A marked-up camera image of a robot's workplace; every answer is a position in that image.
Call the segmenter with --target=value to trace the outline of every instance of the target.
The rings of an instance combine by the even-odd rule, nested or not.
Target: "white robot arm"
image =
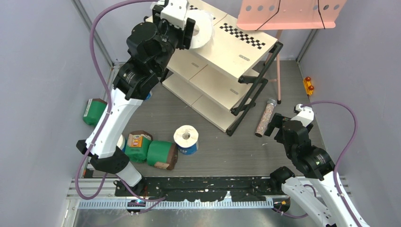
[[[333,173],[334,163],[330,156],[325,150],[311,145],[308,133],[313,127],[312,108],[298,104],[294,112],[297,115],[291,119],[278,113],[274,114],[265,135],[270,136],[274,128],[279,128],[274,139],[284,144],[287,157],[297,170],[309,178],[327,206],[310,194],[287,167],[281,167],[270,174],[272,187],[289,195],[319,226],[368,227],[348,195],[337,193]],[[358,223],[348,212],[341,197],[348,202]]]
[[[111,111],[107,109],[99,122],[108,114],[107,122],[92,146],[91,165],[99,171],[116,174],[130,187],[141,179],[129,158],[117,146],[117,141],[128,120],[142,104],[150,90],[166,78],[165,70],[175,49],[189,49],[195,20],[185,18],[187,0],[159,1],[152,9],[153,22],[136,25],[127,38],[131,58],[121,66],[111,91]],[[98,124],[86,140],[80,140],[77,148],[85,154]]]

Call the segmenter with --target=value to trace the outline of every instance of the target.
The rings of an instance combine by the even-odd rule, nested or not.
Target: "wooden shelf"
[[[163,86],[166,87],[171,93],[179,97],[188,106],[198,100],[202,93],[191,87],[181,76],[173,74],[163,81]]]
[[[219,10],[218,8],[209,5],[201,0],[188,0],[189,9],[200,9],[213,14],[213,25],[217,24],[221,19],[227,16],[227,13]]]
[[[227,109],[217,105],[207,96],[203,96],[177,74],[168,77],[163,82],[163,86],[223,132],[226,132],[240,116],[240,114],[232,115]]]
[[[227,129],[240,116],[232,115],[226,109],[221,108],[206,96],[201,96],[198,100],[196,100],[196,102],[192,104],[192,109],[194,109],[196,112],[202,115],[202,117],[206,118],[209,122],[214,124],[223,132],[226,132]]]
[[[254,77],[259,75],[254,70],[247,74]],[[240,84],[226,77],[209,65],[192,77],[189,83],[227,112],[243,99],[251,87],[251,84]]]
[[[167,65],[168,70],[182,76],[188,81],[207,66],[204,60],[199,59],[188,50],[175,50]]]
[[[214,25],[213,39],[190,51],[224,75],[238,80],[270,51],[277,39],[261,31],[241,30],[236,23],[235,17],[225,16]]]

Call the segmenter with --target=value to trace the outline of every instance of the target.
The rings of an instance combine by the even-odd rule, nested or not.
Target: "checkerboard pattern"
[[[193,9],[199,9],[198,7],[195,7],[194,5],[190,5],[189,6],[189,10],[193,10]]]
[[[243,31],[239,31],[238,28],[233,28],[231,25],[224,23],[224,26],[220,26],[221,29],[230,33],[230,35],[235,35],[236,38],[239,38],[242,41],[246,41],[247,44],[251,44],[252,46],[257,47],[259,50],[262,49],[262,46],[266,45],[265,43],[261,43],[259,40],[249,36]]]

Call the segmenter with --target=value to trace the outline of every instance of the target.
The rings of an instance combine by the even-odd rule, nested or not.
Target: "white wall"
[[[319,31],[301,61],[314,84],[311,100],[347,103],[359,131],[340,166],[370,226],[401,226],[401,2],[347,1],[334,29]],[[353,123],[347,111],[315,105],[329,154],[337,160]]]
[[[120,2],[121,0],[81,0],[87,13],[93,20],[103,9]],[[238,17],[242,0],[204,0],[210,5]],[[113,61],[126,61],[129,58],[126,44],[131,30],[143,21],[144,16],[151,16],[152,11],[148,2],[136,3],[114,10],[99,22],[98,33],[105,44]],[[280,41],[284,44],[280,52],[283,60],[294,60],[309,35],[310,30],[288,30],[281,35]],[[276,31],[268,31],[275,36]]]
[[[3,2],[0,31],[0,225],[60,226],[92,130],[81,116],[103,92],[89,32],[69,0]]]

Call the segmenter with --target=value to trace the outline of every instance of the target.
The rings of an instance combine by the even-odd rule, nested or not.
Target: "pink music stand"
[[[276,38],[278,40],[285,29],[334,28],[336,26],[335,20],[346,1],[243,0],[237,26],[243,30],[277,30]],[[277,82],[278,103],[281,103],[279,59],[278,54],[276,60],[277,79],[270,81]]]

